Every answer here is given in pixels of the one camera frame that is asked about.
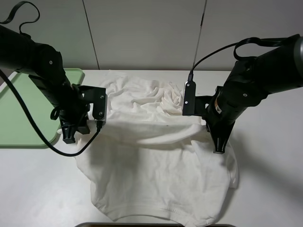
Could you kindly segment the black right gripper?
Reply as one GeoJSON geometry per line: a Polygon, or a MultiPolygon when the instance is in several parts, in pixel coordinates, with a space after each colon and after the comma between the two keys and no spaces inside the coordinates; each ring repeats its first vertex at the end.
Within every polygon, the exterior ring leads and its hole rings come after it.
{"type": "Polygon", "coordinates": [[[206,121],[207,130],[211,133],[214,143],[214,154],[224,154],[227,142],[232,132],[234,123],[228,123],[223,119],[223,110],[216,108],[217,97],[219,96],[222,86],[217,86],[213,96],[196,96],[195,97],[195,114],[201,116],[206,121]]]}

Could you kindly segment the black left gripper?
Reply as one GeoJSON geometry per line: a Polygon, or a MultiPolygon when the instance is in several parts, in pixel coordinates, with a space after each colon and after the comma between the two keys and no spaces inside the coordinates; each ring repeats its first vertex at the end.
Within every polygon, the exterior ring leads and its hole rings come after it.
{"type": "Polygon", "coordinates": [[[52,120],[60,118],[62,123],[62,136],[66,144],[75,143],[75,132],[82,135],[90,134],[87,124],[89,104],[85,101],[80,84],[71,85],[71,95],[63,95],[61,103],[50,114],[52,120]]]}

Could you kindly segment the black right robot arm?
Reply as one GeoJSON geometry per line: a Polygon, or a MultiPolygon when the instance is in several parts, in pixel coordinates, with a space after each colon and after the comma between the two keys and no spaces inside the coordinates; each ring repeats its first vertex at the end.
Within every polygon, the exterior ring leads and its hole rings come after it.
{"type": "Polygon", "coordinates": [[[206,121],[216,154],[225,147],[236,119],[248,108],[255,107],[269,95],[303,86],[303,38],[243,39],[231,46],[246,44],[271,47],[260,56],[239,56],[233,53],[235,65],[223,86],[213,96],[197,96],[195,114],[206,121]]]}

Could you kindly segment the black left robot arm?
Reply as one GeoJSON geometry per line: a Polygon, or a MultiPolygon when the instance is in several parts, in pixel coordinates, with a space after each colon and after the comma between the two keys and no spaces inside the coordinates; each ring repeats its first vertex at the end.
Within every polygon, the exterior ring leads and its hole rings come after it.
{"type": "Polygon", "coordinates": [[[1,26],[0,65],[29,75],[54,107],[50,118],[60,120],[65,143],[74,143],[76,132],[90,132],[87,125],[89,106],[78,85],[68,80],[60,52],[1,26]]]}

